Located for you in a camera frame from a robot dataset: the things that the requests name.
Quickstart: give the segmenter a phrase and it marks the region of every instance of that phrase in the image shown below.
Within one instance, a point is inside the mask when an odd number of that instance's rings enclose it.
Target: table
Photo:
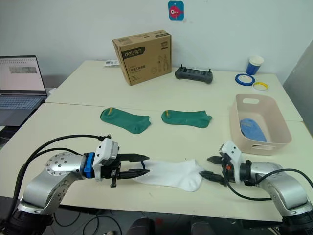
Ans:
[[[297,109],[274,74],[257,74],[257,81],[269,85],[267,92],[255,91],[235,82],[239,72],[213,71],[213,82],[178,80],[172,73],[129,86],[121,68],[104,68],[103,61],[85,61],[52,94],[47,102],[109,106],[141,110],[206,110],[211,116],[228,115],[239,93],[264,94],[273,97],[285,120],[302,121]]]
[[[180,162],[196,159],[205,169],[221,172],[221,167],[206,159],[218,154],[221,144],[230,139],[229,117],[213,117],[207,128],[168,125],[161,120],[161,111],[123,109],[137,115],[149,115],[151,126],[139,135],[104,123],[100,114],[105,107],[45,103],[12,137],[0,151],[0,195],[13,196],[13,185],[19,168],[29,155],[44,142],[69,134],[111,134],[119,143],[120,153],[138,153],[154,160]],[[313,153],[313,140],[305,125],[287,121],[292,142],[274,156],[244,154],[252,161],[273,161],[283,167],[304,171],[313,177],[307,164]],[[51,147],[68,147],[79,153],[94,151],[95,139],[64,140]],[[48,153],[32,162],[22,185],[22,192],[31,179],[44,168],[54,153]],[[133,163],[124,162],[127,169]],[[295,176],[313,198],[313,191],[301,176]],[[117,188],[110,188],[110,180],[96,182],[87,179],[75,182],[64,197],[62,204],[70,206],[106,208],[130,211],[191,214],[237,219],[280,221],[281,217],[272,202],[252,202],[233,194],[218,183],[203,180],[196,192],[178,188],[143,185],[131,179],[117,181]],[[252,197],[265,197],[266,192],[256,187],[234,186],[240,193]]]

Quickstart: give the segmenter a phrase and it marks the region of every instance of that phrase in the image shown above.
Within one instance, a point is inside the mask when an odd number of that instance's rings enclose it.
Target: red fish sticker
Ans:
[[[182,1],[169,1],[168,9],[171,20],[181,21],[184,19],[184,3]]]

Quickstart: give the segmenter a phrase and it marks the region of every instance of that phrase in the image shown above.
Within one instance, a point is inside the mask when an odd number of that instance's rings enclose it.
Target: green sock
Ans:
[[[100,119],[104,122],[122,127],[133,134],[140,134],[151,124],[149,116],[139,116],[115,108],[102,111]]]
[[[188,125],[205,128],[209,125],[212,117],[205,111],[198,112],[181,112],[166,110],[162,113],[162,120],[172,125]]]

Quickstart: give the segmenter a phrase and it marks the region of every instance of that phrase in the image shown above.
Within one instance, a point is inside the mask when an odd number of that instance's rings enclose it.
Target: white sock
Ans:
[[[180,163],[154,160],[146,160],[144,163],[150,172],[134,178],[137,182],[176,187],[188,192],[194,192],[200,186],[202,176],[199,172],[204,169],[194,159]],[[134,168],[142,168],[142,166],[138,163]]]

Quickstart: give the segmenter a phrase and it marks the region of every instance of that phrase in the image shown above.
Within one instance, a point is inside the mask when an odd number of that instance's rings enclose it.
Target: laptop keyboard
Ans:
[[[33,109],[42,97],[0,96],[0,109]]]

